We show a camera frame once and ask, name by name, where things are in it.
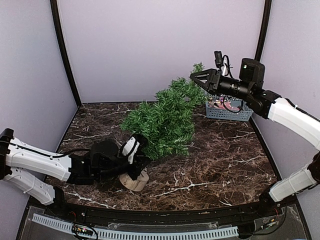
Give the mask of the small green christmas tree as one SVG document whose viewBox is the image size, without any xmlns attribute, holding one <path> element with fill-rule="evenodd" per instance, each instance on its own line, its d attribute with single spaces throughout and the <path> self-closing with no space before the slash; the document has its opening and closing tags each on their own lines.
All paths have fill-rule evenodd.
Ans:
<svg viewBox="0 0 320 240">
<path fill-rule="evenodd" d="M 152 162 L 187 156 L 195 134 L 194 110 L 205 103 L 204 91 L 191 79 L 178 77 L 155 97 L 155 102 L 141 102 L 120 125 L 123 131 L 147 138 L 147 145 L 134 157 L 146 156 Z"/>
</svg>

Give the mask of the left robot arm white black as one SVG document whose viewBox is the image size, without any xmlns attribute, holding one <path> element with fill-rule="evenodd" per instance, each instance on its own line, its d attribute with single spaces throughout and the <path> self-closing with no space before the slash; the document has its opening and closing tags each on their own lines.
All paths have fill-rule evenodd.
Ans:
<svg viewBox="0 0 320 240">
<path fill-rule="evenodd" d="M 148 140 L 133 134 L 122 146 L 111 139 L 94 143 L 90 148 L 76 148 L 66 153 L 46 151 L 14 137 L 6 128 L 0 134 L 0 178 L 37 199 L 60 218 L 67 218 L 70 206 L 64 202 L 64 191 L 44 183 L 31 172 L 60 181 L 87 186 L 122 174 L 137 180 L 151 159 L 144 153 Z"/>
</svg>

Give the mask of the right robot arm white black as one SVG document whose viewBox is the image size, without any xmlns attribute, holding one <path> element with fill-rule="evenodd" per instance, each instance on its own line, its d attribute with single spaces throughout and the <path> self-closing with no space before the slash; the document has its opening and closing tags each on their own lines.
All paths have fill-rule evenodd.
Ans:
<svg viewBox="0 0 320 240">
<path fill-rule="evenodd" d="M 320 121 L 298 108 L 289 99 L 263 89 L 265 66 L 251 58 L 243 58 L 239 79 L 224 76 L 221 70 L 206 69 L 192 73 L 190 79 L 209 94 L 223 94 L 246 102 L 253 112 L 264 119 L 281 124 L 298 134 L 317 150 L 320 148 Z M 260 196 L 255 213 L 266 217 L 280 202 L 296 193 L 320 183 L 320 155 L 316 154 L 310 164 L 276 182 Z"/>
</svg>

